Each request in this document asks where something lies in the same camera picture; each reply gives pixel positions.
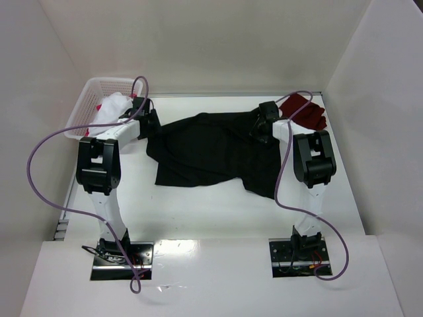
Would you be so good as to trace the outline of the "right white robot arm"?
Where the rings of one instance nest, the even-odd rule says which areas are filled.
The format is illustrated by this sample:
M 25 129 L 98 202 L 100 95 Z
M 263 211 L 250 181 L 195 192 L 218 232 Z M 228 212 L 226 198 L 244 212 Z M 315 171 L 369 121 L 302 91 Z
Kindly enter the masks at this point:
M 321 214 L 325 190 L 336 173 L 336 161 L 330 134 L 315 131 L 279 117 L 275 102 L 258 106 L 258 119 L 250 135 L 264 143 L 278 140 L 282 155 L 282 174 L 293 182 L 299 196 L 289 207 L 300 210 L 291 234 L 291 252 L 295 260 L 305 260 L 318 250 L 321 240 Z

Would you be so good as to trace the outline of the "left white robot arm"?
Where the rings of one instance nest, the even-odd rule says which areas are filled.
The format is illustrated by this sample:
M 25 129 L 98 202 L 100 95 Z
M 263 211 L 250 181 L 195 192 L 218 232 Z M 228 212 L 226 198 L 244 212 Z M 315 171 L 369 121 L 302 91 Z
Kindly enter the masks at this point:
M 161 131 L 161 124 L 149 98 L 135 96 L 132 107 L 118 121 L 93 136 L 80 139 L 76 179 L 100 217 L 100 239 L 94 253 L 106 261 L 124 261 L 131 242 L 118 205 L 117 187 L 122 177 L 120 151 L 131 141 L 145 139 Z

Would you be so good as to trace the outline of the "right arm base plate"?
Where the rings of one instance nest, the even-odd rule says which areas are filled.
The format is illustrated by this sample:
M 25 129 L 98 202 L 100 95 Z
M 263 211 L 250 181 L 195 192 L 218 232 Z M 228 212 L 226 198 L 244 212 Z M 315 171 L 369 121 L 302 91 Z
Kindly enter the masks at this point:
M 309 277 L 314 276 L 314 270 L 323 277 L 332 276 L 330 258 L 324 240 L 318 247 L 293 251 L 293 245 L 288 238 L 270 239 L 268 241 L 273 278 Z

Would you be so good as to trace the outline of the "folded dark red t shirt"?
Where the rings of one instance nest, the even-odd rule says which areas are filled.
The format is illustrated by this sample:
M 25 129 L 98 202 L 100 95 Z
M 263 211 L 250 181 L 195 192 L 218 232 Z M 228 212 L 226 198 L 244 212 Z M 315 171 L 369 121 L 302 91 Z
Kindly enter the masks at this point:
M 280 106 L 283 117 L 290 117 L 306 103 L 307 99 L 300 94 L 293 94 L 288 97 Z M 293 121 L 304 128 L 315 131 L 327 128 L 327 119 L 324 116 L 325 109 L 318 104 L 310 103 L 302 111 L 298 112 Z

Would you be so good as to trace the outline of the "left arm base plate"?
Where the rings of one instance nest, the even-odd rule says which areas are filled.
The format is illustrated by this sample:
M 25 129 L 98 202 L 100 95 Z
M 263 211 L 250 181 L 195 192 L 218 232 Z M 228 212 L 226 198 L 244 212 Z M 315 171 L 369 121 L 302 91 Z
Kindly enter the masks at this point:
M 151 280 L 154 244 L 152 242 L 134 242 L 128 249 L 128 257 L 139 273 L 141 280 Z M 103 251 L 98 245 L 95 249 L 88 247 L 94 255 L 91 269 L 91 281 L 125 281 L 134 275 L 122 253 Z

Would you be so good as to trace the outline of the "black t shirt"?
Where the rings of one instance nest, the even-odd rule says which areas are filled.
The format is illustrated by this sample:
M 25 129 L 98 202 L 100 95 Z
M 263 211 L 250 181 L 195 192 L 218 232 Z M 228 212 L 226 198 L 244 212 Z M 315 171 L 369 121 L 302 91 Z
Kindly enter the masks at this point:
M 158 186 L 212 186 L 235 178 L 244 189 L 274 198 L 280 171 L 279 142 L 250 136 L 259 111 L 200 113 L 164 125 L 149 138 L 147 155 L 158 164 Z

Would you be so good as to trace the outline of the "white plastic basket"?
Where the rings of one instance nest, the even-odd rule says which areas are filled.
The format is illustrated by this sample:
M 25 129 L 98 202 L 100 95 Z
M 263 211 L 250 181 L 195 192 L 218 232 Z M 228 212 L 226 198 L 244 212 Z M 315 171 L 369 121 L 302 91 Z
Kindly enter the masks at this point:
M 72 130 L 64 135 L 69 139 L 79 140 L 85 136 L 87 126 L 92 123 L 98 113 L 97 106 L 104 98 L 120 92 L 124 96 L 146 97 L 142 81 L 134 82 L 133 79 L 119 77 L 94 77 L 85 84 L 75 107 L 67 121 L 66 126 Z

